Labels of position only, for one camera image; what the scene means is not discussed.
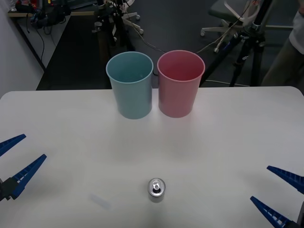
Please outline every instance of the tripod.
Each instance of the tripod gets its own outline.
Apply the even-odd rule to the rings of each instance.
[[[229,43],[219,52],[218,56],[211,63],[209,68],[206,70],[203,78],[201,79],[199,84],[200,87],[214,72],[214,70],[221,64],[221,62],[227,57],[227,55],[241,42],[241,40],[244,40],[245,42],[236,62],[234,63],[235,70],[229,87],[233,87],[235,85],[251,50],[254,51],[254,57],[251,70],[250,86],[259,85],[262,56],[265,47],[265,33],[263,31],[263,24],[265,24],[266,21],[264,18],[269,15],[269,9],[271,8],[272,3],[273,0],[264,0],[259,13],[250,28],[247,30],[245,29],[241,32],[237,32],[229,41]]]

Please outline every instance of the office chair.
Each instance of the office chair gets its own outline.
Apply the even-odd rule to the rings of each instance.
[[[225,36],[222,37],[222,39],[219,41],[217,47],[214,49],[215,53],[218,53],[219,47],[222,45],[224,39],[226,36],[234,35],[237,31],[243,29],[244,26],[249,25],[252,23],[256,16],[258,11],[260,10],[259,1],[257,0],[248,0],[244,5],[244,0],[230,0],[229,4],[227,3],[227,0],[218,0],[216,1],[209,10],[209,15],[217,17],[221,19],[221,27],[213,27],[213,28],[202,28],[200,31],[200,35],[203,37],[205,36],[205,32],[226,32],[229,26],[236,23],[236,25],[227,33]],[[241,17],[238,12],[243,13],[245,10],[246,12]],[[267,30],[292,30],[292,26],[275,26],[275,25],[266,25],[265,27]]]

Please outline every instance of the dark carpet floor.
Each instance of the dark carpet floor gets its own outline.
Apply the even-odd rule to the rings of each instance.
[[[158,48],[168,51],[183,49],[197,51],[219,37],[218,33],[206,32],[200,36],[202,27],[216,27],[218,18],[208,15],[208,10],[215,0],[136,0],[128,12],[138,12],[141,20],[136,21],[144,29],[144,39]],[[297,11],[297,1],[277,3],[268,24],[292,25]],[[99,58],[98,40],[92,34],[95,18],[93,16],[71,16],[60,42],[48,65],[37,90],[69,90],[69,89],[108,89],[109,80],[105,66]],[[133,28],[129,27],[129,35],[136,51],[151,57],[156,70],[158,58],[162,55],[142,42]],[[266,74],[289,36],[289,31],[266,31],[266,48],[261,66],[261,78]],[[208,67],[215,58],[211,46],[199,53]],[[230,82],[241,45],[223,61],[210,76],[210,80]],[[246,61],[237,83],[248,85],[252,68],[252,55]],[[205,87],[228,86],[206,82]],[[153,76],[153,87],[158,87],[158,78]]]

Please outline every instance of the white wall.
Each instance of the white wall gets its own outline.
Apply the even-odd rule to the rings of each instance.
[[[0,0],[0,97],[9,91],[36,90],[43,70],[7,16]]]

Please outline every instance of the can lid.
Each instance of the can lid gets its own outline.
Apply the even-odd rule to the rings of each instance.
[[[153,178],[149,181],[148,192],[153,197],[160,197],[165,193],[166,185],[160,178]]]

